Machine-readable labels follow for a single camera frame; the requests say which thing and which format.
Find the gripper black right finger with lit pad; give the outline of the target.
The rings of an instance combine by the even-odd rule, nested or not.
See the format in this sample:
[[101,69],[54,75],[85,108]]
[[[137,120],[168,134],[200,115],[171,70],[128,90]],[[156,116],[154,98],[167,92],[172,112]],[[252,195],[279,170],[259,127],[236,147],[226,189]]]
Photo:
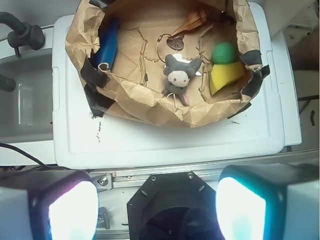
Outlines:
[[215,208],[227,240],[318,240],[320,168],[228,165],[216,187]]

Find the gripper black left finger with lit pad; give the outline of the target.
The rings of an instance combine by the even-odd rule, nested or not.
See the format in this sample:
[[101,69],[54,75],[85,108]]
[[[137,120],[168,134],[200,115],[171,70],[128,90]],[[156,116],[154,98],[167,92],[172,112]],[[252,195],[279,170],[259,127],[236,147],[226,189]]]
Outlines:
[[98,212],[97,188],[82,170],[0,175],[2,240],[92,240]]

